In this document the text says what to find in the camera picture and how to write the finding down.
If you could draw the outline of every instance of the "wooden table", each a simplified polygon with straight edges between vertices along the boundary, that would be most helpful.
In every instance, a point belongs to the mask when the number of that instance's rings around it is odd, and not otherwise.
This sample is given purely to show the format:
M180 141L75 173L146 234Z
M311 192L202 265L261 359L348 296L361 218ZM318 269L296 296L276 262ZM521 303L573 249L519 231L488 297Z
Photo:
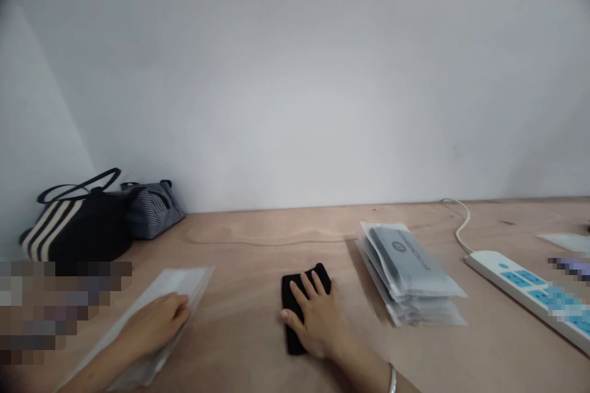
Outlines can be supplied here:
M480 201L463 239L505 254L545 279L560 249L541 232L584 232L590 198ZM404 223L469 295L456 299L468 327L392 327L356 250L359 221ZM453 203L394 204L189 215L122 260L131 285L113 293L64 350L43 366L18 368L23 388L47 392L166 267L215 267L213 278L149 392L332 392L348 386L338 371L285 353L280 279L323 262L338 280L358 333L424 393L590 391L589 359L460 260L454 238L463 221Z

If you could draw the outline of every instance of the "striped bag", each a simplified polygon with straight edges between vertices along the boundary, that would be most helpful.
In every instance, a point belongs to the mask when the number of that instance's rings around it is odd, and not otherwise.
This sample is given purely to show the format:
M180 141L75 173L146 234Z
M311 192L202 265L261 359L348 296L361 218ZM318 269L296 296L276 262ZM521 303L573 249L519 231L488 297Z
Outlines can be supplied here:
M20 237L20 245L33 261L112 261L131 247L132 237L125 215L141 189L121 199L104 190L121 174L111 169L79 185L63 184L47 189L37 202L45 208L35 225ZM86 186L110 177L102 187ZM47 196L60 187L72 187L56 197ZM70 196L85 190L86 195Z
M153 239L174 226L186 215L172 192L172 181L139 184L125 182L121 190L110 192L120 198L127 198L132 192L139 194L131 204L127 220L134 239Z

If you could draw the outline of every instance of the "white cable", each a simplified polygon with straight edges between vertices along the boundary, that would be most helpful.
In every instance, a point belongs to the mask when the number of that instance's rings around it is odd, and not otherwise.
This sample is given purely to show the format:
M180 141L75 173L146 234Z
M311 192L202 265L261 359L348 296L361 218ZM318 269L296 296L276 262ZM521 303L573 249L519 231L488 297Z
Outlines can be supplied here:
M461 201L453 200L453 198L443 198L441 201L444 201L444 200L449 200L449 201L454 201L456 203L459 203L467 211L467 216L465 217L465 221L463 221L463 224L461 224L461 227L459 227L457 229L457 231L455 232L455 238L457 239L459 244L461 244L461 247L464 248L465 252L472 254L474 252L474 250L472 248L470 248L467 244L465 244L463 242L463 240L461 239L461 236L459 235L459 233L461 233L461 231L463 230L463 227L465 227L467 225L467 223L469 222L469 220L471 219L471 213L469 212L469 209Z

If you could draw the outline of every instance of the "hand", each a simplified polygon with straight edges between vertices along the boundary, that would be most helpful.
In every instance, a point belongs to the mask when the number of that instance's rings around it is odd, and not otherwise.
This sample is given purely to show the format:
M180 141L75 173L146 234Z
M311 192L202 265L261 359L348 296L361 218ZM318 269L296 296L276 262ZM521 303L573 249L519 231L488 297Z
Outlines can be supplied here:
M186 295L171 293L139 309L124 325L113 344L134 360L164 347L189 318Z
M327 295L315 271L312 271L312 278L318 289L317 292L307 275L301 274L301 281L309 299L293 281L289 285L297 304L303 311L305 324L301 323L295 312L288 309L281 312L281 318L295 331L301 345L312 356L333 359L337 352L336 347L349 336L350 332L340 312L336 281L332 279L332 291Z

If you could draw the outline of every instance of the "silver bracelet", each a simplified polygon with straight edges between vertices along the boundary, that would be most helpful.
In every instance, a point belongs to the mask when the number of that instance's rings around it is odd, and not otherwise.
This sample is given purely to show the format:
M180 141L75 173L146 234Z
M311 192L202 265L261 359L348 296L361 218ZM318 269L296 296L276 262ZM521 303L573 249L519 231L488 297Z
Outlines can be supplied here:
M391 365L391 386L389 387L389 393L395 393L396 388L398 387L398 377L395 374L395 367L390 362Z

